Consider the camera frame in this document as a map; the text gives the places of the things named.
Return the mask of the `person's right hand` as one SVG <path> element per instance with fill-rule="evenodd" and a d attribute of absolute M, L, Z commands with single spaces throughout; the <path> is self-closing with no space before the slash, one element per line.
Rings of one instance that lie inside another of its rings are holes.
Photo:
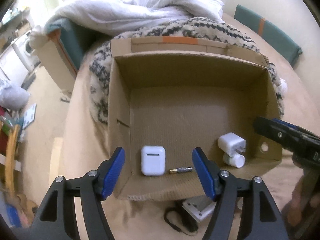
<path fill-rule="evenodd" d="M 291 201 L 283 208 L 282 215 L 287 229 L 297 226 L 302 221 L 302 196 L 305 176 L 302 176 L 292 192 Z M 316 216 L 319 216 L 319 192 L 310 198 L 310 207 Z"/>

